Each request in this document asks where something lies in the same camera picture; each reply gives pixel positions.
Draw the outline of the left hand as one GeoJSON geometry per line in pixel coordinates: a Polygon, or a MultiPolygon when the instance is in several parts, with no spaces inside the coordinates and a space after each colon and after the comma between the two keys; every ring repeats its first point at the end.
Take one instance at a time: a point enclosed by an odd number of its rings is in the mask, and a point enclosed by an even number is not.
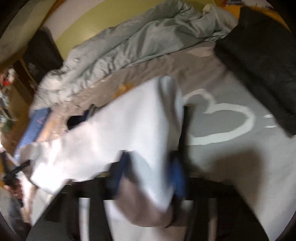
{"type": "Polygon", "coordinates": [[[5,185],[4,187],[12,197],[16,199],[23,199],[23,189],[20,180],[17,179],[13,187],[8,185],[5,185]]]}

